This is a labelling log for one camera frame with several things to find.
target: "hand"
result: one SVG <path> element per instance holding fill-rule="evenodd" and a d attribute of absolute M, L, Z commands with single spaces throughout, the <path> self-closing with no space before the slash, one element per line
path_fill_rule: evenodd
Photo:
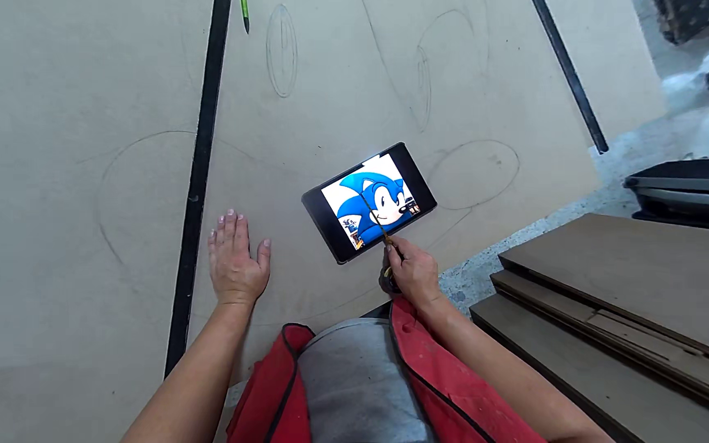
<path fill-rule="evenodd" d="M 439 290 L 437 260 L 408 240 L 395 236 L 390 238 L 405 258 L 402 261 L 396 249 L 387 246 L 393 276 L 409 302 L 418 309 L 424 309 L 438 300 L 447 300 L 448 297 Z"/>
<path fill-rule="evenodd" d="M 248 220 L 230 209 L 220 216 L 207 246 L 210 248 L 210 277 L 219 304 L 253 307 L 270 279 L 270 239 L 262 240 L 251 258 Z"/>

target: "tablet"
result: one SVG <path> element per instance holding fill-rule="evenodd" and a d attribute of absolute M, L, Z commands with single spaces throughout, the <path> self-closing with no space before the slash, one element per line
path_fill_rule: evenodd
<path fill-rule="evenodd" d="M 302 196 L 338 264 L 437 207 L 407 146 L 398 143 Z"/>

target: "pencil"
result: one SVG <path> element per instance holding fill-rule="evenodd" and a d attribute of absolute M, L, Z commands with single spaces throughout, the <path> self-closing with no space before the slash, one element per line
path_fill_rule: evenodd
<path fill-rule="evenodd" d="M 251 21 L 248 19 L 248 0 L 240 0 L 242 6 L 242 22 L 245 24 L 245 33 L 251 33 Z"/>

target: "red vest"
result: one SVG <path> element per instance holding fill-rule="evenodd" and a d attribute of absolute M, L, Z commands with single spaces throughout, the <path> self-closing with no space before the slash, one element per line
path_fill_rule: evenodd
<path fill-rule="evenodd" d="M 393 301 L 390 324 L 414 395 L 440 441 L 544 441 L 494 388 L 431 337 L 403 297 Z M 313 336 L 303 325 L 283 327 L 242 392 L 226 428 L 229 443 L 310 443 L 308 405 L 297 358 Z"/>

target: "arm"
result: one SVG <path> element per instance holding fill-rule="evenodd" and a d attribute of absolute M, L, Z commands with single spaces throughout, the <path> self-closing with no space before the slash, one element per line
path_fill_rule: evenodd
<path fill-rule="evenodd" d="M 581 409 L 520 358 L 462 315 L 439 290 L 437 262 L 409 241 L 392 237 L 405 260 L 388 246 L 396 282 L 441 344 L 507 401 L 547 441 L 612 442 Z"/>
<path fill-rule="evenodd" d="M 218 305 L 123 443 L 208 443 L 215 436 L 237 348 L 270 278 L 270 241 L 259 245 L 258 261 L 251 259 L 247 219 L 229 210 L 207 246 Z"/>

